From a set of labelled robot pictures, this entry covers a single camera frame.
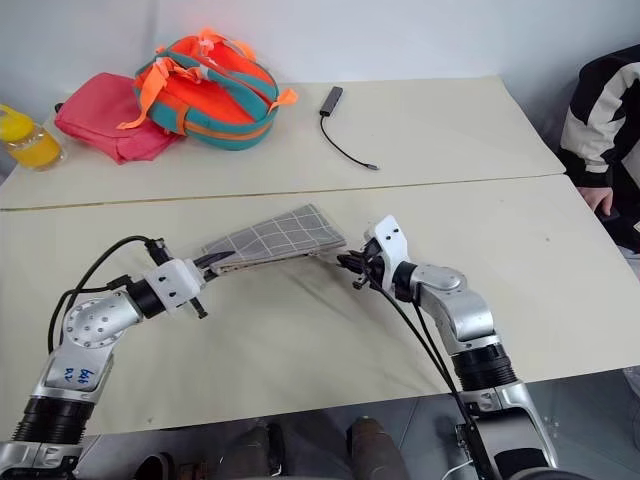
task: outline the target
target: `gray floor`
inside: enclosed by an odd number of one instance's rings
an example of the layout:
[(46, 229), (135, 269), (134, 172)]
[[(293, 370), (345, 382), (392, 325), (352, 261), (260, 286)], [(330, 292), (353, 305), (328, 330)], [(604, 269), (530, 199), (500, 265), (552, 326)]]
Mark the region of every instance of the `gray floor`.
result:
[[(561, 466), (594, 480), (640, 479), (640, 401), (619, 371), (529, 386), (558, 451)], [(266, 419), (283, 427), (292, 473), (351, 478), (345, 431), (358, 417), (378, 419), (402, 451), (413, 479), (439, 479), (462, 461), (453, 435), (459, 421), (446, 395), (293, 413)], [(84, 479), (131, 478), (150, 453), (165, 451), (177, 463), (207, 460), (215, 468), (225, 444), (256, 419), (170, 431), (87, 439), (79, 470)], [(475, 479), (473, 468), (450, 477)]]

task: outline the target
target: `white cable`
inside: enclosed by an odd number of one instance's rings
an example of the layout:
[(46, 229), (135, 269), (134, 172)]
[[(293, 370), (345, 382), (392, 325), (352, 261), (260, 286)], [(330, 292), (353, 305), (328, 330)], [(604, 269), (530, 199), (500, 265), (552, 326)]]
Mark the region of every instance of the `white cable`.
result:
[(449, 470), (447, 473), (444, 474), (444, 476), (442, 477), (442, 480), (446, 480), (447, 477), (451, 475), (453, 472), (455, 472), (456, 470), (460, 470), (462, 467), (466, 467), (467, 465), (471, 465), (472, 463), (473, 463), (473, 460), (467, 460), (466, 462), (461, 463), (457, 467), (453, 467), (451, 470)]

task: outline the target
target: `person's hand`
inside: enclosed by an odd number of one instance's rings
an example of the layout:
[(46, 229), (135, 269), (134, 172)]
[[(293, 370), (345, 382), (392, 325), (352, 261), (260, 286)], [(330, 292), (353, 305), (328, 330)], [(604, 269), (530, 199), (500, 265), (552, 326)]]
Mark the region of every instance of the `person's hand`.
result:
[(611, 187), (578, 187), (578, 191), (589, 208), (596, 211), (598, 205), (602, 212), (608, 217), (611, 215), (613, 206), (613, 189)]

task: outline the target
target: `black and white jacket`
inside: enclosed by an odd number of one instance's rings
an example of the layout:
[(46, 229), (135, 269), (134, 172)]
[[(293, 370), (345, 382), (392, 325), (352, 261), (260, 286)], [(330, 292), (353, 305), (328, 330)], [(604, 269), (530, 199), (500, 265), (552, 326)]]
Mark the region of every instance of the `black and white jacket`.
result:
[(640, 251), (640, 45), (582, 68), (558, 156), (576, 186), (613, 188), (615, 214), (604, 226)]

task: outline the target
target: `gray plaid cloth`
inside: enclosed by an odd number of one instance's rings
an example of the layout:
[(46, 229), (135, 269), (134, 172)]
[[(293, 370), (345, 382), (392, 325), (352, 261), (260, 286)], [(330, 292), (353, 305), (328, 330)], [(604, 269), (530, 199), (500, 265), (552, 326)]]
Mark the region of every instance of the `gray plaid cloth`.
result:
[(346, 241), (308, 204), (252, 227), (222, 237), (204, 247), (206, 254), (234, 251), (211, 270), (221, 274), (262, 263), (343, 247)]

